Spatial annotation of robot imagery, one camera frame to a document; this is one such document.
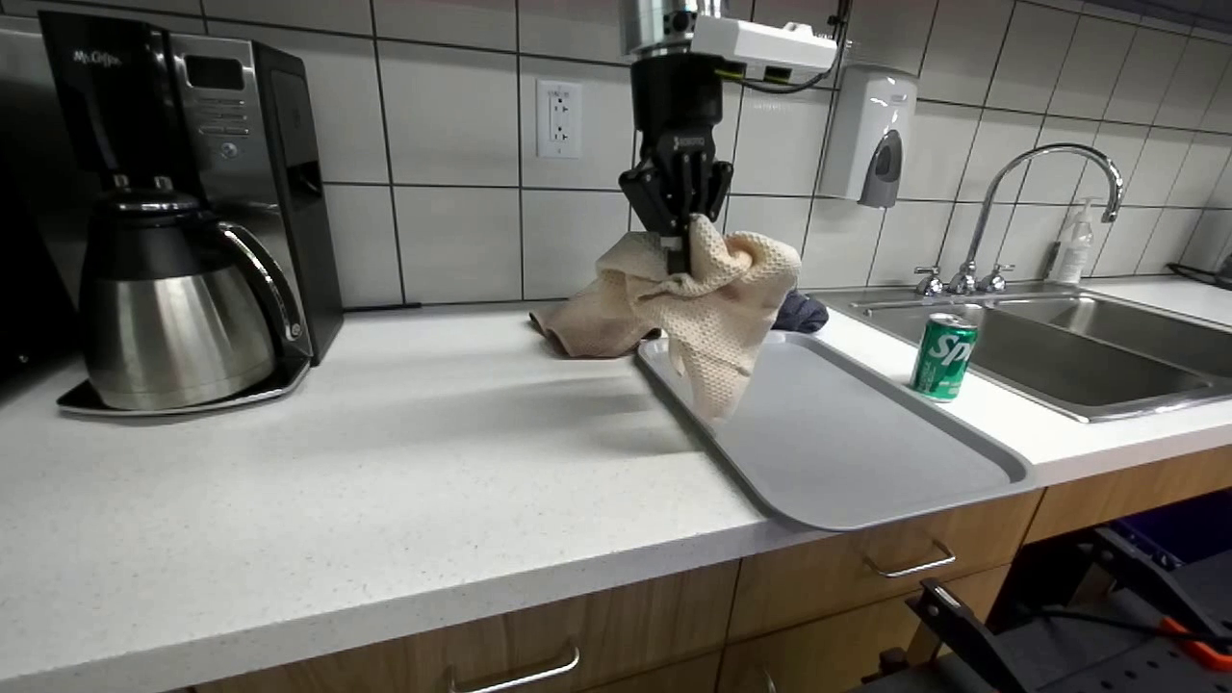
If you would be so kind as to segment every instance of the green soda can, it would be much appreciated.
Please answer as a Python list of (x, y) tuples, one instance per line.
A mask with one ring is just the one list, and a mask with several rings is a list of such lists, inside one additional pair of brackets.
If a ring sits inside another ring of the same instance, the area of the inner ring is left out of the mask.
[(950, 317), (930, 311), (924, 325), (911, 389), (927, 399), (954, 399), (979, 344), (979, 326)]

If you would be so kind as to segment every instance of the wooden cabinet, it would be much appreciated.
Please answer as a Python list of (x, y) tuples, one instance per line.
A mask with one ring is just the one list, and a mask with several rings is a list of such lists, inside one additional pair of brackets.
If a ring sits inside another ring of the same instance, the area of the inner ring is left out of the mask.
[(706, 690), (717, 677), (733, 591), (735, 564), (210, 682), (200, 693), (445, 693), (449, 682), (474, 690), (551, 669), (574, 646), (577, 669), (533, 684), (534, 693), (621, 690), (621, 677), (646, 669), (646, 690)]
[[(947, 582), (979, 616), (996, 600), (1010, 568)], [(921, 619), (901, 596), (811, 619), (806, 627), (733, 642), (720, 693), (838, 693), (877, 675), (877, 655), (909, 646)]]
[(748, 557), (735, 584), (733, 634), (748, 641), (875, 606), (911, 591), (924, 574), (962, 577), (1000, 568), (1018, 555), (1034, 506), (1038, 493), (1020, 493)]
[(441, 693), (449, 675), (490, 677), (503, 669), (503, 619), (477, 619), (416, 641), (210, 682), (200, 684), (200, 693)]
[(1038, 500), (1029, 543), (1191, 500), (1214, 491), (1232, 491), (1232, 446), (1051, 487)]

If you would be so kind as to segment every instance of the gray cutting board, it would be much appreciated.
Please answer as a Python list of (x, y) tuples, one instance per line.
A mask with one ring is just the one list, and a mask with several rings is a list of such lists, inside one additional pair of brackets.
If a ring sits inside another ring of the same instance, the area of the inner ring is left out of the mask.
[(1020, 456), (807, 335), (775, 333), (725, 420), (689, 408), (665, 352), (642, 344), (635, 353), (654, 392), (761, 506), (798, 524), (850, 533), (1031, 487)]

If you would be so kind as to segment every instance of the faucet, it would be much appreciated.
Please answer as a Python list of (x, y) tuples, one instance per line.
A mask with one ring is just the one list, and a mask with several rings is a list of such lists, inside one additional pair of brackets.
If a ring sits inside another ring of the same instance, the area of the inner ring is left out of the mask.
[(1034, 153), (1047, 153), (1047, 152), (1069, 152), (1069, 153), (1077, 153), (1077, 158), (1088, 158), (1088, 163), (1110, 176), (1106, 224), (1115, 221), (1122, 201), (1125, 201), (1125, 176), (1122, 176), (1122, 170), (1111, 165), (1110, 153), (1100, 153), (1099, 145), (1086, 145), (1086, 143), (1045, 143), (1045, 145), (1031, 145), (1031, 152), (1010, 158), (1010, 165), (995, 176), (995, 184), (989, 184), (989, 194), (986, 194), (986, 203), (979, 208), (979, 224), (975, 224), (975, 235), (971, 235), (971, 252), (968, 252), (954, 283), (947, 287), (947, 294), (989, 294), (989, 290), (1000, 290), (1000, 287), (1005, 287), (1000, 267), (996, 267), (986, 283), (979, 283), (979, 278), (975, 278), (975, 260), (979, 260), (979, 247), (986, 242), (989, 211), (995, 211), (995, 201), (996, 201), (996, 188), (1000, 188), (1005, 174), (1018, 170), (1018, 165), (1023, 165), (1023, 163), (1034, 158)]

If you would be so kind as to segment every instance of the cloth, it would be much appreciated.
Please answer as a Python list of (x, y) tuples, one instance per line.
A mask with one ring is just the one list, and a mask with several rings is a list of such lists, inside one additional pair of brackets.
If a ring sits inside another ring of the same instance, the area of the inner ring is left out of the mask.
[(617, 358), (646, 333), (665, 333), (678, 374), (699, 415), (728, 415), (779, 305), (798, 287), (798, 252), (765, 235), (720, 235), (706, 215), (689, 224), (689, 271), (665, 272), (654, 235), (622, 235), (597, 283), (567, 305), (538, 311), (534, 326), (574, 358)]
[(811, 335), (811, 333), (820, 333), (828, 321), (832, 321), (832, 311), (828, 311), (820, 302), (789, 290), (784, 302), (780, 302), (780, 308), (779, 308), (779, 317), (775, 317), (775, 333)]

